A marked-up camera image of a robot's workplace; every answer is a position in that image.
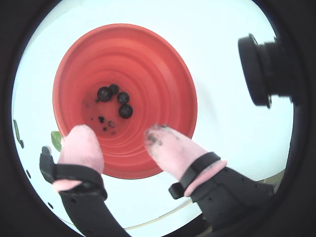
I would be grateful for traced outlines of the black pink-tipped gripper finger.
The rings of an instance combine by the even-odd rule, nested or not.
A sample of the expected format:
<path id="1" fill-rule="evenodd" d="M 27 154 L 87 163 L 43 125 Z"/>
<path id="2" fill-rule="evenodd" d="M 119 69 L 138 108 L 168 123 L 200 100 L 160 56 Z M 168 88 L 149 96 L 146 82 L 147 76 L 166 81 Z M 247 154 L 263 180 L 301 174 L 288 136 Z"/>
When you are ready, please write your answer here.
<path id="1" fill-rule="evenodd" d="M 48 147 L 39 158 L 40 172 L 62 200 L 75 227 L 86 237 L 127 237 L 105 200 L 108 194 L 101 177 L 103 154 L 95 132 L 87 125 L 75 126 L 62 139 L 58 162 Z"/>
<path id="2" fill-rule="evenodd" d="M 272 185 L 229 168 L 214 152 L 166 125 L 147 129 L 144 143 L 156 164 L 177 180 L 168 189 L 170 195 L 190 198 L 214 228 L 240 220 L 274 195 Z"/>

